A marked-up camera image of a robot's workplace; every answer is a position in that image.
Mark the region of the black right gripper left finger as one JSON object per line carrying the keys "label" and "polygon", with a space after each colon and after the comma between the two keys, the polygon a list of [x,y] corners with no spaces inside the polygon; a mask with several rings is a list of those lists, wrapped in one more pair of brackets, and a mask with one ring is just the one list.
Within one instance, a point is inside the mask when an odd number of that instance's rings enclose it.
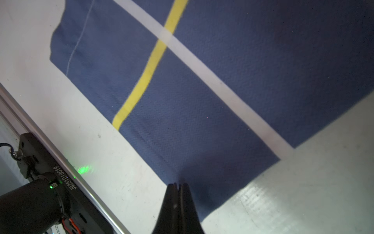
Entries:
{"label": "black right gripper left finger", "polygon": [[153,234],[177,234],[179,192],[176,183],[167,186]]}

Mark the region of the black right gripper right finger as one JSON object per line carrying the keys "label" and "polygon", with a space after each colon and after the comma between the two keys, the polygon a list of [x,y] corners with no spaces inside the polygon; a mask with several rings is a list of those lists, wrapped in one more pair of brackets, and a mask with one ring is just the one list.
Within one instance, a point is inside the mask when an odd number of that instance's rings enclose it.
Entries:
{"label": "black right gripper right finger", "polygon": [[179,233],[204,234],[190,187],[186,183],[179,187]]}

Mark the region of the navy blue cloth yellow stripe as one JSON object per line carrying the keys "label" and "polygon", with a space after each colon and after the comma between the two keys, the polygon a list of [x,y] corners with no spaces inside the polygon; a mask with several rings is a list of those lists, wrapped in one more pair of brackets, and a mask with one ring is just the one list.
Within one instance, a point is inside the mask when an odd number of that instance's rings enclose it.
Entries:
{"label": "navy blue cloth yellow stripe", "polygon": [[51,62],[206,218],[374,89],[373,1],[66,1]]}

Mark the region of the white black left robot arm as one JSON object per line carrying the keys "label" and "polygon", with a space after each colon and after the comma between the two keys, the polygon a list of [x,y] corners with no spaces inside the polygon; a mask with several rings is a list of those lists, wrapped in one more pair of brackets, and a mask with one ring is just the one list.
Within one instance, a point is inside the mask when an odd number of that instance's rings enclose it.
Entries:
{"label": "white black left robot arm", "polygon": [[1,196],[2,234],[43,234],[69,209],[67,189],[37,179]]}

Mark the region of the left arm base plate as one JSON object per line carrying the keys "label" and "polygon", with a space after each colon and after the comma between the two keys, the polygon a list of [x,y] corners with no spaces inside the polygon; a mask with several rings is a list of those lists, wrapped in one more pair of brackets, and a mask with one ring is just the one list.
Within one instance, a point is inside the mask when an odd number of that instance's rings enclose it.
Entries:
{"label": "left arm base plate", "polygon": [[20,173],[30,182],[43,179],[60,203],[59,222],[68,234],[113,234],[114,230],[99,210],[86,198],[74,180],[32,134],[20,136],[17,162]]}

